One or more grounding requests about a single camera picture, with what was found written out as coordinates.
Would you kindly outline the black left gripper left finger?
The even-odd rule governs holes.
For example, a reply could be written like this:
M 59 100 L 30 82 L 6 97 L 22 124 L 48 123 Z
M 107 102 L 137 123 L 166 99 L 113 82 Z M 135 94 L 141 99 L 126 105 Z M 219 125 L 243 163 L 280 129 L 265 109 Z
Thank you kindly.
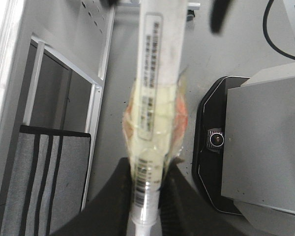
M 109 180 L 86 207 L 52 236 L 125 236 L 130 211 L 130 164 L 121 158 Z

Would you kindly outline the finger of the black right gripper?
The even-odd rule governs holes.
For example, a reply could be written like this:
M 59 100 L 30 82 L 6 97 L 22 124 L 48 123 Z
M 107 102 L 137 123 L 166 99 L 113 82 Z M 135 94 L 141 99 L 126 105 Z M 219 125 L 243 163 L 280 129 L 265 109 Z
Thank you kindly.
M 224 20 L 228 14 L 232 0 L 214 0 L 211 6 L 209 17 L 210 31 L 219 34 L 222 30 Z
M 114 6 L 117 5 L 119 0 L 100 0 L 102 6 Z

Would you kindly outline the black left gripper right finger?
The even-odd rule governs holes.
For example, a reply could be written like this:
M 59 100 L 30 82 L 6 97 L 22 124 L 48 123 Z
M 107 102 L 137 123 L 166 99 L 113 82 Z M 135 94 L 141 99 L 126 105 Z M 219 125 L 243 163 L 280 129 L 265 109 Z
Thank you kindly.
M 160 221 L 163 236 L 246 236 L 213 211 L 178 168 L 173 159 L 160 189 Z

